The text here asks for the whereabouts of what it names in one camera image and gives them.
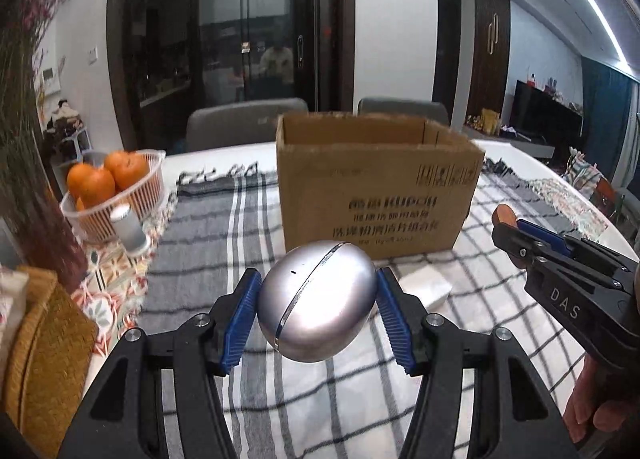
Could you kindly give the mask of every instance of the teal curtain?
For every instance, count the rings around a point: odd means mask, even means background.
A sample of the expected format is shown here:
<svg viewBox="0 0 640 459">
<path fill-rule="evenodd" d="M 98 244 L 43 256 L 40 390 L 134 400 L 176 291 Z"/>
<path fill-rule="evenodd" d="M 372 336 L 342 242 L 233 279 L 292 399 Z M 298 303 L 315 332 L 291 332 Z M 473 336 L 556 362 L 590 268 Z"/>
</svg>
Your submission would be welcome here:
<svg viewBox="0 0 640 459">
<path fill-rule="evenodd" d="M 585 159 L 611 181 L 622 151 L 633 80 L 599 62 L 582 58 L 582 133 Z"/>
</svg>

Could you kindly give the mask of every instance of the television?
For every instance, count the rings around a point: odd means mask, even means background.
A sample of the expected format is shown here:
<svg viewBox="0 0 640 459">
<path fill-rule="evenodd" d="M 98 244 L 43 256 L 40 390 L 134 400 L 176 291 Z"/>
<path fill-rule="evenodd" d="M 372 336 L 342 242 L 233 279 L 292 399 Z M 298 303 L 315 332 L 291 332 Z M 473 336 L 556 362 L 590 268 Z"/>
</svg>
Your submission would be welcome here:
<svg viewBox="0 0 640 459">
<path fill-rule="evenodd" d="M 581 148 L 582 116 L 521 81 L 516 83 L 509 125 L 556 147 L 553 159 L 558 162 L 566 161 L 569 146 Z"/>
</svg>

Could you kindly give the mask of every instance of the metal bolt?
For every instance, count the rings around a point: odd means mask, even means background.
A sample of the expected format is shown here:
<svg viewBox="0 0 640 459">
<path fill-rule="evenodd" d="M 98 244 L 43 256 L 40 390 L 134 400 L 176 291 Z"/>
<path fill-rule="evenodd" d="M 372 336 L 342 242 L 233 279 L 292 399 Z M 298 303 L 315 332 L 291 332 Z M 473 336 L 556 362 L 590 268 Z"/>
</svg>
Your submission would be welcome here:
<svg viewBox="0 0 640 459">
<path fill-rule="evenodd" d="M 444 324 L 444 318 L 438 313 L 429 313 L 427 315 L 427 324 L 434 327 L 440 327 Z"/>
<path fill-rule="evenodd" d="M 127 342 L 135 342 L 137 340 L 140 340 L 140 336 L 142 336 L 142 331 L 137 327 L 129 329 L 126 333 L 124 333 L 124 337 Z"/>
<path fill-rule="evenodd" d="M 508 330 L 507 327 L 498 327 L 495 330 L 495 335 L 502 341 L 511 340 L 511 336 L 513 336 L 511 334 L 511 331 Z"/>
<path fill-rule="evenodd" d="M 193 317 L 193 324 L 196 327 L 204 327 L 205 325 L 208 325 L 209 322 L 210 322 L 210 318 L 208 314 L 200 313 L 200 314 L 196 314 Z"/>
</svg>

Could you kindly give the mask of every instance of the white cylindrical container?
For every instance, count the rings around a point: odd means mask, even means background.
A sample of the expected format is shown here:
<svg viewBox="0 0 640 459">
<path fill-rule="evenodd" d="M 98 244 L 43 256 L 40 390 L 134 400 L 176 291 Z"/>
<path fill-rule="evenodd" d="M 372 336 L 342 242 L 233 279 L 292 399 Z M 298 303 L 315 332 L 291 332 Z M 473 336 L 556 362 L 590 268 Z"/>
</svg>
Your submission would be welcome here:
<svg viewBox="0 0 640 459">
<path fill-rule="evenodd" d="M 142 230 L 140 219 L 130 204 L 118 204 L 111 211 L 110 220 L 129 257 L 139 257 L 148 249 L 149 237 Z"/>
</svg>

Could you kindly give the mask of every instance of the seam line on silver object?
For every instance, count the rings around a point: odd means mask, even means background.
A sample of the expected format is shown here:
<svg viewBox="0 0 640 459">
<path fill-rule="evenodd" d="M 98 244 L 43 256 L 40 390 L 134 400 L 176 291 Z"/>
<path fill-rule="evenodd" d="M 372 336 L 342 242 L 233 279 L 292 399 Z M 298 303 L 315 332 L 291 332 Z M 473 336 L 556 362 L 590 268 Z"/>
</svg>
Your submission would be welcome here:
<svg viewBox="0 0 640 459">
<path fill-rule="evenodd" d="M 302 283 L 302 285 L 300 286 L 300 288 L 298 289 L 298 291 L 296 292 L 294 297 L 291 299 L 291 302 L 289 302 L 289 305 L 285 309 L 284 314 L 282 315 L 282 318 L 280 319 L 280 323 L 278 324 L 278 328 L 276 329 L 276 335 L 275 335 L 275 338 L 274 338 L 274 343 L 275 343 L 274 347 L 276 348 L 276 350 L 278 349 L 278 339 L 280 337 L 280 334 L 282 333 L 282 330 L 284 329 L 284 324 L 287 322 L 287 319 L 289 318 L 289 315 L 293 311 L 293 308 L 298 303 L 298 300 L 300 300 L 300 297 L 302 296 L 302 292 L 305 290 L 305 287 L 309 284 L 309 281 L 310 281 L 311 276 L 313 275 L 314 271 L 316 269 L 318 269 L 319 267 L 322 267 L 324 264 L 326 264 L 326 261 L 329 260 L 329 258 L 332 256 L 332 254 L 334 254 L 336 251 L 338 251 L 338 249 L 340 249 L 345 244 L 347 244 L 347 243 L 338 243 L 338 244 L 336 244 L 333 248 L 331 248 L 327 252 L 326 255 L 324 255 L 324 257 L 322 257 L 322 260 L 320 262 L 318 262 L 318 264 L 316 265 L 316 267 L 314 269 L 311 270 L 311 273 L 309 273 L 309 276 L 306 277 L 305 282 Z"/>
</svg>

